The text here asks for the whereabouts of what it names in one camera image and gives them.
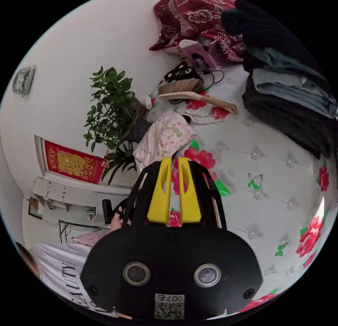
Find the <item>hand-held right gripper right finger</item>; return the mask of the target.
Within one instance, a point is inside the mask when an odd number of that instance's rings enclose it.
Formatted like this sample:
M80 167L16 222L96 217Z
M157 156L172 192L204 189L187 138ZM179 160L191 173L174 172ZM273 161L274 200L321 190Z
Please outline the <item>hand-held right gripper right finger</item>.
M181 224L198 224L201 221L201 211L189 159L179 157L178 170Z

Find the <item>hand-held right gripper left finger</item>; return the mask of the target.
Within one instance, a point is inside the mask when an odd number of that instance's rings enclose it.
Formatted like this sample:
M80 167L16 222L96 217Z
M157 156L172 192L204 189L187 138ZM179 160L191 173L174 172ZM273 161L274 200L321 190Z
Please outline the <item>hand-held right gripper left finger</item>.
M169 222L171 165L171 157L163 158L159 165L155 188L147 214L149 223L168 224Z

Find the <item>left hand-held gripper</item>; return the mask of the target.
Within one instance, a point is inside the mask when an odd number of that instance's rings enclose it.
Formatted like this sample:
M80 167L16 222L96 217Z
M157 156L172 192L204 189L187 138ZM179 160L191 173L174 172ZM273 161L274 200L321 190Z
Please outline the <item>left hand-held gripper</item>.
M116 207L115 207L115 213L118 213L121 215L121 217L124 219L125 212L126 212L126 204L127 204L127 198L122 200Z

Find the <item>person's left hand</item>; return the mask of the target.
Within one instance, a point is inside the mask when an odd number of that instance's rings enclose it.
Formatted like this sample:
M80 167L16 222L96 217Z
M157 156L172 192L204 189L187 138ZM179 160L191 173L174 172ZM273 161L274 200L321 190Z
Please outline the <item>person's left hand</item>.
M121 217L121 215L118 213L115 213L110 223L110 228L109 228L110 232L120 229L123 225L123 222L124 222L124 219Z

